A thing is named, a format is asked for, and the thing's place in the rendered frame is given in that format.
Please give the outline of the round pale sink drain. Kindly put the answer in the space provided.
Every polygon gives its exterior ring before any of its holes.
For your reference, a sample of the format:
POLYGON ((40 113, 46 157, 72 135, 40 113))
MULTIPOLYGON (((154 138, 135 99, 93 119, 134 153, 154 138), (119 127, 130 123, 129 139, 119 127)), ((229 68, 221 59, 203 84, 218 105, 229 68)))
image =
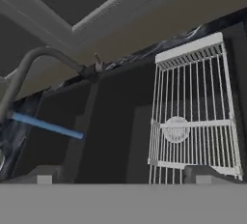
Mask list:
POLYGON ((184 142, 190 133, 188 122, 183 117, 172 117, 162 127, 164 137, 171 143, 184 142))

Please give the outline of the dark sink basin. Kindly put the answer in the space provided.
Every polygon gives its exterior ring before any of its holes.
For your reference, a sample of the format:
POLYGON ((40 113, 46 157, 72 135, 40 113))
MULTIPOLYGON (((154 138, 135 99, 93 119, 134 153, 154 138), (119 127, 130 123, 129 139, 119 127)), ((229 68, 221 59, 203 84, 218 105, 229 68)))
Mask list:
POLYGON ((83 133, 81 140, 9 121, 0 131, 0 182, 45 165, 64 182, 144 183, 155 56, 214 32, 243 31, 247 8, 110 63, 100 76, 75 76, 14 104, 15 111, 83 133))

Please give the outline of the grey curved sink faucet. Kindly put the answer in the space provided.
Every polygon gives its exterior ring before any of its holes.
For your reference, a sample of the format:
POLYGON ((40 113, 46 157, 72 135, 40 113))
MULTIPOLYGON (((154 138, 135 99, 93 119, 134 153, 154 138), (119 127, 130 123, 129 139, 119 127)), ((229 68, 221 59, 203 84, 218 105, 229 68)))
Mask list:
POLYGON ((41 56, 50 56, 57 59, 70 69, 75 70, 83 78, 95 76, 105 71, 105 63, 100 60, 97 54, 95 54, 96 62, 92 66, 86 67, 84 65, 79 65, 65 53, 52 47, 37 47, 30 50, 21 60, 16 74, 11 80, 10 86, 0 101, 0 124, 3 124, 6 119, 9 119, 12 116, 13 111, 11 110, 11 107, 13 102, 16 99, 32 64, 41 56))

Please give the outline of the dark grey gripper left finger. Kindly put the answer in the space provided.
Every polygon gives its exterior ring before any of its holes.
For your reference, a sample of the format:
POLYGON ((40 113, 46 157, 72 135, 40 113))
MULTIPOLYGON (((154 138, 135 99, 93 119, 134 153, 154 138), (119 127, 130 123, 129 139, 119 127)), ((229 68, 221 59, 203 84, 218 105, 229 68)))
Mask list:
POLYGON ((5 183, 37 183, 41 177, 49 177, 54 184, 74 183, 72 174, 63 165, 40 165, 27 174, 5 180, 5 183))

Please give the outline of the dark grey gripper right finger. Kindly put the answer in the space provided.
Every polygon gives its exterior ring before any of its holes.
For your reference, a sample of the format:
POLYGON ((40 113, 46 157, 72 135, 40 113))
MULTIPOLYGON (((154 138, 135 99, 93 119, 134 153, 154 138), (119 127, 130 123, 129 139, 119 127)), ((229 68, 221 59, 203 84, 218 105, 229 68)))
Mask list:
POLYGON ((184 182, 187 184, 241 184, 242 181, 225 176, 210 166, 186 165, 184 168, 184 182))

